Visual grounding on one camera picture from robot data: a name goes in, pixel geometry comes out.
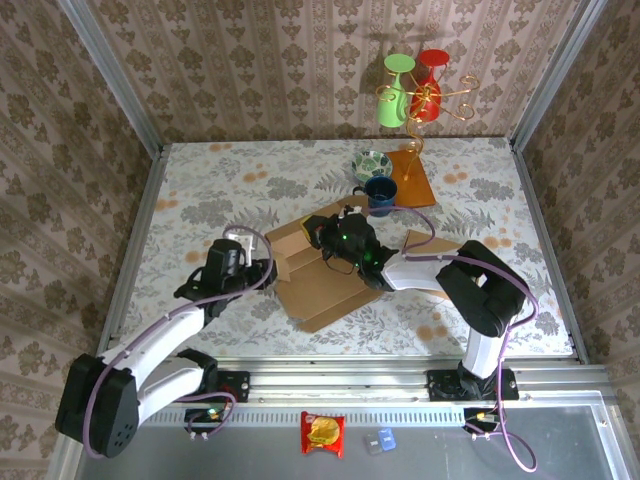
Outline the brown cardboard mailer box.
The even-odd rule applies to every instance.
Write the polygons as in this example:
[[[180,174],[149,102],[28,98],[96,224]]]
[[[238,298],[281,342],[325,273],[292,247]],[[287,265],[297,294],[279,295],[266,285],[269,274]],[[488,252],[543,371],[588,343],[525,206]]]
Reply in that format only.
[[[337,258],[325,259],[314,249],[301,221],[340,215],[345,205],[361,206],[368,222],[367,200],[362,195],[345,197],[320,210],[266,234],[277,266],[276,293],[286,314],[299,328],[314,333],[377,299],[382,292],[367,287],[353,267]]]
[[[403,248],[384,266],[383,277],[394,291],[421,290],[430,295],[449,299],[436,275],[446,265],[442,255],[456,255],[461,244],[430,234],[409,230]]]

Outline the dark blue enamel mug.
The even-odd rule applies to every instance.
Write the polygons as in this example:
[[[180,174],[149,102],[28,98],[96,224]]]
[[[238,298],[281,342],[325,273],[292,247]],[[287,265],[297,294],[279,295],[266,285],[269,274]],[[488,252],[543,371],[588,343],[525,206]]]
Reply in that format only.
[[[363,193],[368,199],[369,214],[374,217],[384,217],[391,212],[395,205],[398,187],[396,182],[387,176],[374,176],[364,185],[352,189],[352,194]]]

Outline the floral tablecloth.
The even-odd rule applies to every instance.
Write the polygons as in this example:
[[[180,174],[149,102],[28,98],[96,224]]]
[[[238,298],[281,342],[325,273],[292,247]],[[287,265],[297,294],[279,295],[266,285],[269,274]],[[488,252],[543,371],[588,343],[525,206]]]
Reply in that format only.
[[[152,208],[141,264],[122,329],[176,308],[175,290],[230,224],[269,232],[349,195],[355,155],[403,148],[398,139],[173,144]],[[570,357],[570,330],[550,280],[514,158],[502,138],[436,138],[423,166],[436,203],[422,216],[395,212],[374,221],[381,242],[398,248],[409,230],[475,239],[525,279],[539,316],[511,336],[512,357]],[[235,301],[191,348],[215,357],[429,355],[460,357],[467,324],[453,305],[420,292],[385,294],[315,333],[300,329],[272,290]]]

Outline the green leaf pattern bowl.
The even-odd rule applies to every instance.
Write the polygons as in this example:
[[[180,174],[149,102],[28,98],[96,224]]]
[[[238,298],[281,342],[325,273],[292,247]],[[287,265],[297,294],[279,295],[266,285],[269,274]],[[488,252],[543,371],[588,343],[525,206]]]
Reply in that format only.
[[[386,153],[364,150],[354,155],[351,169],[355,178],[364,184],[376,176],[390,177],[393,172],[393,164]]]

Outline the orange wooden board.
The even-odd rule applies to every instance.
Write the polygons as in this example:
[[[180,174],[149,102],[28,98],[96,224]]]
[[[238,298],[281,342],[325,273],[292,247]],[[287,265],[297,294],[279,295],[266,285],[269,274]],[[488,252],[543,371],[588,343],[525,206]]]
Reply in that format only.
[[[397,185],[397,206],[422,208],[436,204],[435,195],[420,157],[408,150],[388,152],[393,170],[391,178]]]

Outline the green plastic wine glass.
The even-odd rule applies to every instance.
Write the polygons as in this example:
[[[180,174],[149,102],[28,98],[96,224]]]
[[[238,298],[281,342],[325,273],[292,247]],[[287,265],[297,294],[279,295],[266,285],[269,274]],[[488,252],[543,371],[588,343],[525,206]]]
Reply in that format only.
[[[407,119],[408,94],[402,84],[402,75],[410,73],[415,60],[402,53],[395,53],[384,59],[390,81],[376,89],[378,98],[377,120],[385,128],[401,127]]]

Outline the small left circuit board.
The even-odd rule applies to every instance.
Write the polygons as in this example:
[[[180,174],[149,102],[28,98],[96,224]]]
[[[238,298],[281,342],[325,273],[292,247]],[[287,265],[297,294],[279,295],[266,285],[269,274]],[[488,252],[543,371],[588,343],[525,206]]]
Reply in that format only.
[[[226,411],[222,408],[187,409],[184,415],[185,430],[193,435],[212,435],[223,423]]]

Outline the small circuit board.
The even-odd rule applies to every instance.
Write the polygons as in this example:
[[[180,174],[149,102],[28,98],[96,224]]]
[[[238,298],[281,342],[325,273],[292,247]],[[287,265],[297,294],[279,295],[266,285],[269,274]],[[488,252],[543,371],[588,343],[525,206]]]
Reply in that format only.
[[[187,409],[184,415],[185,430],[193,435],[212,435],[223,423],[226,411],[222,408]]]
[[[499,428],[500,420],[497,409],[487,408],[465,408],[463,428],[477,435],[496,432]]]

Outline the red snack packet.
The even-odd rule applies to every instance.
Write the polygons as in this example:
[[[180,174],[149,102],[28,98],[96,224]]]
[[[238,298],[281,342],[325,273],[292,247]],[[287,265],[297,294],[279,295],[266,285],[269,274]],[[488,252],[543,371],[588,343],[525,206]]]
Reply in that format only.
[[[327,416],[303,411],[300,416],[300,447],[303,455],[315,450],[344,457],[344,435],[346,418]]]

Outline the grey metal plate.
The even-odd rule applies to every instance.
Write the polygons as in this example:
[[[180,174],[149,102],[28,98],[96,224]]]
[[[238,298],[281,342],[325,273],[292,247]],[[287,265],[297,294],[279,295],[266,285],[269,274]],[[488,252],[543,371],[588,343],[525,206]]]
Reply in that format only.
[[[521,470],[501,436],[463,427],[357,427],[346,424],[344,457],[303,455],[296,427],[230,427],[192,440],[159,421],[142,427],[112,460],[81,461],[74,480],[631,480],[587,406],[515,408],[513,446],[535,473]],[[396,448],[370,455],[364,437],[391,428]]]

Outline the small right circuit board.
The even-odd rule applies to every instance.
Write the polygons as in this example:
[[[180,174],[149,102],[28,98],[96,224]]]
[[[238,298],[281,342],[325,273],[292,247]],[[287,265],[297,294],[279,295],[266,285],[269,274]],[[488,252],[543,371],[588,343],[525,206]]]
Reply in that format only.
[[[497,409],[487,408],[465,408],[463,428],[477,435],[496,432],[499,428],[500,420]]]

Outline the aluminium side rail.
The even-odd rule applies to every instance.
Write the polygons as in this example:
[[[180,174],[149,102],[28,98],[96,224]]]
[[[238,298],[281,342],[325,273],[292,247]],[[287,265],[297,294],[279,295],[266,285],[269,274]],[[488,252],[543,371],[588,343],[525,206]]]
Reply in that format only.
[[[585,342],[582,338],[580,326],[578,324],[571,300],[564,282],[560,266],[558,264],[555,251],[549,236],[547,225],[536,196],[536,192],[527,170],[527,166],[522,152],[514,147],[510,140],[507,145],[512,153],[514,164],[518,172],[522,190],[527,200],[532,222],[537,232],[542,254],[545,259],[551,284],[556,294],[559,310],[561,312],[565,327],[568,331],[569,339],[572,342],[574,356],[581,364],[590,364],[589,354]]]
[[[171,147],[171,144],[162,146],[151,164],[139,208],[132,226],[123,263],[115,284],[103,331],[98,343],[98,353],[102,353],[109,348],[111,341],[118,336],[121,327],[125,323],[153,212],[163,183],[164,172],[170,156]]]

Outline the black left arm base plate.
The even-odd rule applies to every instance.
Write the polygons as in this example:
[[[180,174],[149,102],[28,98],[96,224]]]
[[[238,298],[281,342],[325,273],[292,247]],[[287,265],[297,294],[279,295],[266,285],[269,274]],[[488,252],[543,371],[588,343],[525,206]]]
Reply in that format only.
[[[251,377],[248,371],[218,370],[205,373],[201,385],[192,393],[179,397],[177,402],[194,403],[212,401],[214,398],[246,403],[251,388]]]

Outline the aluminium mounting rail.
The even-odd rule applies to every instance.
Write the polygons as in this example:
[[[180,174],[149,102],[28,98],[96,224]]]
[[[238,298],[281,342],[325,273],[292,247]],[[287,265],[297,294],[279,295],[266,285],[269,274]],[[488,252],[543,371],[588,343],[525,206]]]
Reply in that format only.
[[[221,359],[220,377],[249,374],[249,406],[424,404],[428,373],[455,369],[450,358],[320,358],[284,357]],[[573,359],[510,359],[522,406],[586,404],[615,400],[606,369]]]

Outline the aluminium corner post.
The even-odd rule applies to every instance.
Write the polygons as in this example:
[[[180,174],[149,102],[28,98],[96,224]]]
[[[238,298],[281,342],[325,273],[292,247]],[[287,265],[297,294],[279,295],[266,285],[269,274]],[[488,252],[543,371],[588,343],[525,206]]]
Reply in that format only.
[[[138,139],[151,159],[156,161],[162,153],[163,141],[152,125],[139,96],[127,78],[123,63],[117,59],[96,17],[85,0],[59,0],[59,4]]]
[[[571,66],[601,16],[608,0],[580,0],[538,86],[510,136],[510,145],[521,153],[549,109]]]

